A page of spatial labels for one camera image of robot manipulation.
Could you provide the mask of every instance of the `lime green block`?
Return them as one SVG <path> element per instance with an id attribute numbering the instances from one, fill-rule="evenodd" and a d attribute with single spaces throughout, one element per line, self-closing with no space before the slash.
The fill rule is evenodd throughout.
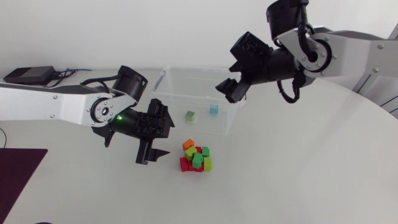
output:
<path id="1" fill-rule="evenodd" d="M 202 147 L 201 148 L 201 153 L 202 153 L 203 157 L 209 157 L 210 156 L 209 147 Z"/>
<path id="2" fill-rule="evenodd" d="M 195 119 L 195 113 L 194 113 L 194 112 L 188 111 L 188 112 L 185 114 L 185 120 L 186 120 L 186 121 L 193 121 L 194 119 Z"/>
<path id="3" fill-rule="evenodd" d="M 192 161 L 193 155 L 197 153 L 197 149 L 195 146 L 192 146 L 191 148 L 185 150 L 185 158 L 187 158 L 189 161 Z"/>
<path id="4" fill-rule="evenodd" d="M 201 163 L 203 162 L 203 156 L 200 153 L 195 153 L 192 160 L 192 166 L 196 169 L 201 167 Z"/>
<path id="5" fill-rule="evenodd" d="M 205 164 L 205 172 L 211 171 L 211 159 L 210 157 L 204 157 L 203 163 Z"/>

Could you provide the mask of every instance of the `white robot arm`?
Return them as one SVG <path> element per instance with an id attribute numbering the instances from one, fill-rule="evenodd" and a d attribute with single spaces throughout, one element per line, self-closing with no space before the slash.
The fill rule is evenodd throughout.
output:
<path id="1" fill-rule="evenodd" d="M 314 79 L 362 75 L 354 87 L 363 93 L 378 75 L 395 76 L 398 70 L 398 28 L 390 39 L 353 31 L 314 29 L 307 23 L 308 0 L 278 0 L 268 7 L 274 50 L 250 32 L 231 49 L 237 62 L 229 69 L 241 72 L 241 80 L 227 79 L 216 89 L 229 102 L 243 98 L 251 85 L 277 82 L 286 101 L 295 103 L 300 88 Z M 287 96 L 281 80 L 294 78 L 294 98 Z"/>
<path id="2" fill-rule="evenodd" d="M 93 82 L 115 80 L 112 88 L 90 88 Z M 116 132 L 141 141 L 136 163 L 147 164 L 169 152 L 153 149 L 155 138 L 167 138 L 173 121 L 168 108 L 153 99 L 148 112 L 132 109 L 141 98 L 147 80 L 133 69 L 122 66 L 114 77 L 94 78 L 81 85 L 44 88 L 0 83 L 0 121 L 55 120 L 91 126 L 105 138 L 108 147 Z"/>

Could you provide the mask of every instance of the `black cable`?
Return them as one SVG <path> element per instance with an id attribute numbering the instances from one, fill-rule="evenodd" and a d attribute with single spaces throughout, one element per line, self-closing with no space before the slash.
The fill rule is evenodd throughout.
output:
<path id="1" fill-rule="evenodd" d="M 108 88 L 108 86 L 105 84 L 105 82 L 99 81 L 99 83 L 102 84 L 102 85 L 104 86 L 105 91 L 106 91 L 107 93 L 110 93 L 109 88 Z"/>
<path id="2" fill-rule="evenodd" d="M 274 44 L 275 44 L 277 47 L 283 47 L 283 44 L 281 44 L 280 42 L 278 42 L 278 40 L 274 40 Z"/>
<path id="3" fill-rule="evenodd" d="M 387 102 L 383 103 L 381 106 L 384 106 L 384 105 L 386 105 L 386 104 L 390 103 L 391 101 L 393 101 L 393 100 L 394 100 L 394 99 L 396 99 L 396 98 L 398 98 L 398 96 L 396 96 L 396 97 L 394 97 L 393 99 L 391 99 L 391 100 L 389 100 L 389 101 L 387 101 Z"/>
<path id="4" fill-rule="evenodd" d="M 6 141 L 4 142 L 4 146 L 2 147 L 3 149 L 5 149 L 5 148 L 6 148 L 6 145 L 7 145 L 7 134 L 6 134 L 6 132 L 5 132 L 3 129 L 1 129 L 1 128 L 0 128 L 0 131 L 2 131 L 2 133 L 4 134 L 4 137 L 6 138 Z"/>
<path id="5" fill-rule="evenodd" d="M 315 34 L 315 29 L 313 29 L 313 27 L 311 26 L 311 24 L 307 23 L 307 28 L 310 29 L 312 35 Z"/>
<path id="6" fill-rule="evenodd" d="M 52 75 L 53 76 L 59 76 L 59 75 L 61 75 L 62 73 L 64 73 L 64 72 L 69 72 L 69 71 L 76 71 L 76 72 L 78 72 L 78 71 L 92 71 L 91 69 L 86 69 L 86 68 L 74 68 L 74 69 L 69 69 L 69 68 L 67 68 L 65 71 L 62 71 L 62 72 L 54 72 Z"/>
<path id="7" fill-rule="evenodd" d="M 393 113 L 393 112 L 395 112 L 395 111 L 397 111 L 397 110 L 398 110 L 398 108 L 396 108 L 395 110 L 391 111 L 390 113 Z"/>
<path id="8" fill-rule="evenodd" d="M 308 57 L 310 62 L 316 61 L 315 56 L 311 52 L 310 44 L 307 40 L 307 11 L 305 9 L 305 5 L 301 5 L 301 23 L 298 26 L 298 41 L 300 42 L 300 47 Z"/>
<path id="9" fill-rule="evenodd" d="M 277 81 L 277 84 L 278 84 L 279 92 L 280 92 L 280 94 L 282 94 L 282 96 L 284 97 L 284 99 L 286 100 L 286 102 L 288 102 L 288 103 L 295 103 L 295 102 L 297 102 L 297 100 L 299 100 L 299 98 L 300 98 L 300 87 L 296 87 L 296 86 L 294 85 L 294 82 L 293 82 L 294 98 L 291 98 L 290 96 L 288 96 L 288 95 L 285 93 L 285 90 L 284 90 L 284 88 L 283 88 L 283 86 L 282 86 L 282 81 L 281 81 L 281 80 L 278 80 L 278 81 Z"/>
<path id="10" fill-rule="evenodd" d="M 91 79 L 88 79 L 88 80 L 86 80 L 86 81 L 83 81 L 83 82 L 80 83 L 80 84 L 81 84 L 81 85 L 88 85 L 88 84 L 94 83 L 94 82 L 112 81 L 112 80 L 116 80 L 116 79 L 121 78 L 121 77 L 122 77 L 122 75 L 117 74 L 117 75 L 115 75 L 115 76 L 113 76 L 113 77 L 106 77 L 106 78 L 91 78 Z"/>
<path id="11" fill-rule="evenodd" d="M 62 75 L 61 77 L 57 77 L 57 78 L 56 78 L 56 80 L 57 80 L 56 83 L 54 83 L 54 84 L 51 85 L 51 86 L 45 86 L 45 87 L 46 87 L 46 88 L 56 87 L 56 86 L 59 85 L 64 79 L 66 79 L 66 78 L 68 78 L 69 76 L 71 76 L 71 75 L 73 75 L 74 73 L 76 73 L 76 71 L 77 71 L 77 70 L 70 70 L 70 69 L 68 68 L 66 71 L 60 73 L 60 74 L 63 73 L 63 75 Z"/>

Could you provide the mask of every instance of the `clear plastic bin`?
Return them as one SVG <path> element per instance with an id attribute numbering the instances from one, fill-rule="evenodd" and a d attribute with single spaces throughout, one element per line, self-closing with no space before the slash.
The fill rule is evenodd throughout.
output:
<path id="1" fill-rule="evenodd" d="M 151 95 L 169 107 L 176 129 L 225 136 L 236 110 L 245 104 L 245 100 L 229 103 L 216 90 L 215 87 L 227 78 L 239 81 L 240 73 L 219 68 L 165 67 Z M 185 119 L 188 111 L 195 113 L 194 121 Z"/>

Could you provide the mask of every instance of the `white table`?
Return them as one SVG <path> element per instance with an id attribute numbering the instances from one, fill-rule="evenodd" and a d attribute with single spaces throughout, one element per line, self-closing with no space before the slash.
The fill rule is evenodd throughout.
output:
<path id="1" fill-rule="evenodd" d="M 137 106 L 146 111 L 160 70 L 138 72 L 150 83 Z M 171 153 L 148 166 L 122 134 L 104 148 L 66 122 L 1 126 L 8 147 L 49 149 L 6 223 L 398 222 L 398 121 L 324 80 L 294 105 L 276 83 L 253 86 L 228 136 L 173 130 L 154 142 Z M 180 171 L 188 138 L 211 147 L 210 173 Z"/>

